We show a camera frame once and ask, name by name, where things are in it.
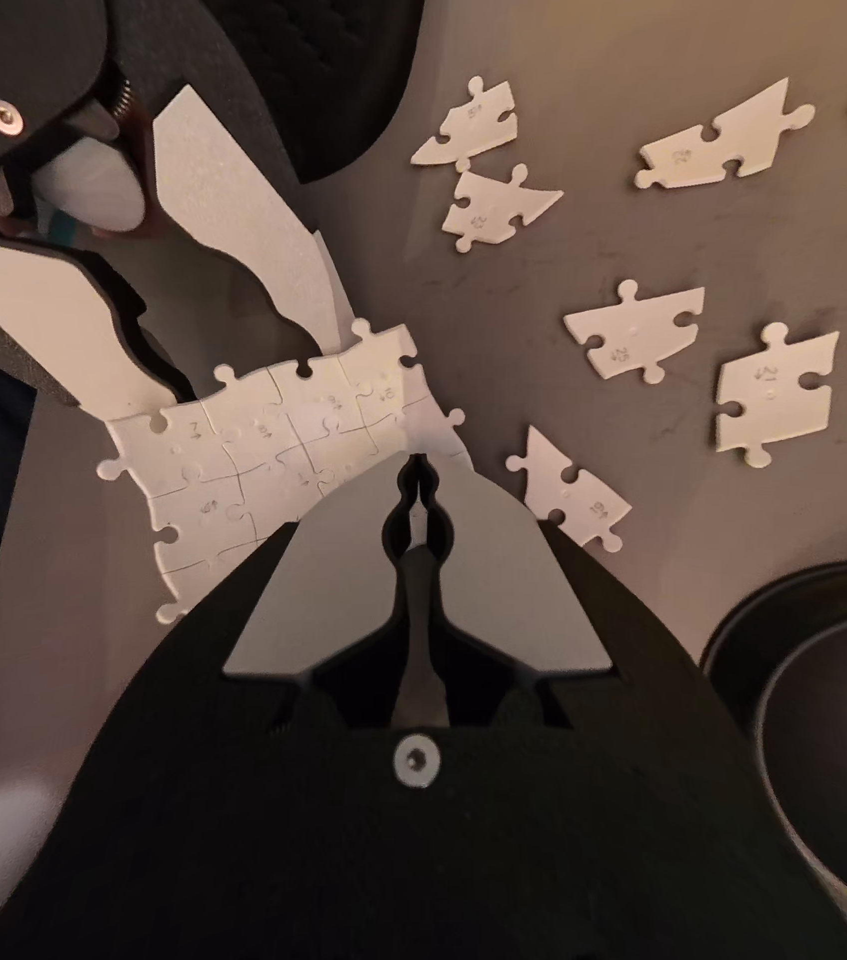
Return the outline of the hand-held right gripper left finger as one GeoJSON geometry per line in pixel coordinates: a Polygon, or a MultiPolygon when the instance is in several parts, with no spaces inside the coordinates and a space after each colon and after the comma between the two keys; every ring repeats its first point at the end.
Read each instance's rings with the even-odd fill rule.
{"type": "Polygon", "coordinates": [[[228,677],[304,676],[388,623],[412,544],[413,455],[334,489],[297,524],[228,660],[228,677]]]}

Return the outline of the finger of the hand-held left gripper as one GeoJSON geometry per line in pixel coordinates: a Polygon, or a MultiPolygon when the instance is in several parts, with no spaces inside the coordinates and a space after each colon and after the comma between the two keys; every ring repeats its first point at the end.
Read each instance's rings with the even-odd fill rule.
{"type": "Polygon", "coordinates": [[[145,311],[97,253],[0,239],[0,329],[99,421],[196,398],[144,336],[145,311]]]}
{"type": "Polygon", "coordinates": [[[310,230],[192,85],[153,120],[157,201],[198,244],[240,264],[321,354],[358,342],[320,231],[310,230]]]}

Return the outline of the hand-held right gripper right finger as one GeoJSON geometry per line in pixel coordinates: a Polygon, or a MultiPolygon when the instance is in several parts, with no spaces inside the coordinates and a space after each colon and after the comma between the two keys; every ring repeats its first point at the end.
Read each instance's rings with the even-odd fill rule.
{"type": "Polygon", "coordinates": [[[533,514],[445,454],[432,476],[428,546],[446,625],[538,677],[599,676],[613,662],[533,514]]]}

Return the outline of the assembled white puzzle section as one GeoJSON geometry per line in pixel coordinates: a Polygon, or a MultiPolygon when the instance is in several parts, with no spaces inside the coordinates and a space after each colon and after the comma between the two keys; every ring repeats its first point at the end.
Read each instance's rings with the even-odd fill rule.
{"type": "Polygon", "coordinates": [[[472,468],[456,429],[460,409],[444,413],[406,325],[374,332],[352,323],[357,343],[308,363],[264,366],[237,376],[217,366],[221,388],[209,397],[106,424],[117,455],[97,465],[115,481],[129,474],[147,501],[153,532],[176,537],[153,545],[172,598],[156,621],[188,614],[284,524],[397,452],[439,453],[472,468]]]}

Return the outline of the scattered loose puzzle pieces group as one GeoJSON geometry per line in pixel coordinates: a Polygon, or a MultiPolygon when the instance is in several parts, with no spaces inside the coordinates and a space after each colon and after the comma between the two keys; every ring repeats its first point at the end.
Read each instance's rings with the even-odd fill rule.
{"type": "Polygon", "coordinates": [[[614,570],[847,559],[847,90],[482,68],[413,160],[470,448],[614,570]]]}

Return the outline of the black round ball stand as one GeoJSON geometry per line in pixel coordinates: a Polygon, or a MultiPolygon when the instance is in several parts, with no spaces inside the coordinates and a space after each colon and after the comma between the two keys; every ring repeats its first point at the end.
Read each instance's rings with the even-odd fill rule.
{"type": "Polygon", "coordinates": [[[847,916],[847,560],[745,597],[701,668],[750,743],[785,833],[847,916]]]}

